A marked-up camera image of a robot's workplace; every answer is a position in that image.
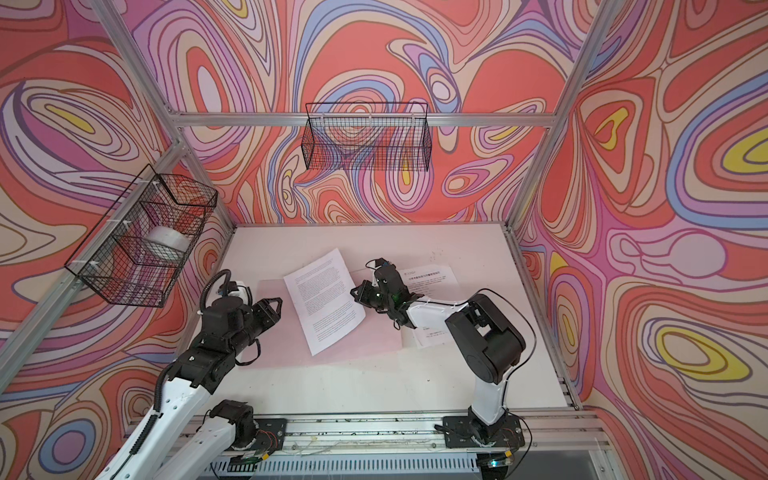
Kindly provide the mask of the pink folder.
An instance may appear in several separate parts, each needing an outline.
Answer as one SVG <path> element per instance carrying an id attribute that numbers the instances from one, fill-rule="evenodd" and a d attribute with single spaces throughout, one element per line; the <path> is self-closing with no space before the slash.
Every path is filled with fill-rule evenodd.
<path id="1" fill-rule="evenodd" d="M 252 361 L 254 368 L 288 368 L 347 362 L 397 352 L 402 338 L 384 315 L 368 311 L 365 319 L 351 333 L 313 355 L 301 328 L 295 307 L 283 279 L 268 279 L 258 283 L 255 296 L 279 297 L 283 300 L 280 321 L 262 333 L 257 342 L 238 357 L 241 362 Z"/>

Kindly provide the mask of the printed paper sheet top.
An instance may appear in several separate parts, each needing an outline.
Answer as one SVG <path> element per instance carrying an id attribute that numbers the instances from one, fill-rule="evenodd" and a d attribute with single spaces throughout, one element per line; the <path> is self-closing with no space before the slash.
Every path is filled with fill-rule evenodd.
<path id="1" fill-rule="evenodd" d="M 310 353 L 316 356 L 365 319 L 351 294 L 354 282 L 338 248 L 283 277 Z"/>

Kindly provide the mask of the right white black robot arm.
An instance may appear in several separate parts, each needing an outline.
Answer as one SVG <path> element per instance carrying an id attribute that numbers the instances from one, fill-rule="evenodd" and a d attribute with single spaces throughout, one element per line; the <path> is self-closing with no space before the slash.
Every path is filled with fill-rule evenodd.
<path id="1" fill-rule="evenodd" d="M 481 289 L 463 301 L 435 300 L 410 291 L 396 266 L 383 258 L 375 261 L 370 280 L 350 290 L 356 303 L 387 316 L 397 328 L 447 329 L 475 376 L 469 421 L 486 436 L 507 416 L 507 374 L 527 348 L 490 293 Z"/>

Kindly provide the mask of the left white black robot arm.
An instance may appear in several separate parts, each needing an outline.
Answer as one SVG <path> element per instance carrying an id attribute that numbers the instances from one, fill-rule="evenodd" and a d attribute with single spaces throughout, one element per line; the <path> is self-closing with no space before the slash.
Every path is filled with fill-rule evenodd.
<path id="1" fill-rule="evenodd" d="M 246 449 L 257 439 L 253 408 L 223 400 L 196 435 L 175 455 L 168 453 L 188 422 L 242 363 L 238 356 L 281 319 L 283 300 L 248 305 L 223 296 L 201 310 L 201 329 L 190 347 L 159 375 L 153 405 L 99 479 L 194 479 L 229 448 Z"/>

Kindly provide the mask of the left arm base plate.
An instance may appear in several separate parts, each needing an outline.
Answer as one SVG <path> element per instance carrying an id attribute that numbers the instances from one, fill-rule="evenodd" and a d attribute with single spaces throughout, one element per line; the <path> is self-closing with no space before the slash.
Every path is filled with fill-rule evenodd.
<path id="1" fill-rule="evenodd" d="M 234 442 L 226 451 L 273 453 L 283 448 L 288 420 L 279 417 L 239 420 L 233 424 Z"/>

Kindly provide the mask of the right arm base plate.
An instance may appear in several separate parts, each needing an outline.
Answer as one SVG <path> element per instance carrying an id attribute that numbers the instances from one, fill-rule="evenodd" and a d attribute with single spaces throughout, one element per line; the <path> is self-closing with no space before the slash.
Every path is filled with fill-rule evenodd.
<path id="1" fill-rule="evenodd" d="M 504 448 L 512 452 L 526 445 L 520 419 L 504 414 L 486 425 L 473 414 L 444 416 L 434 429 L 443 435 L 445 446 L 460 448 Z"/>

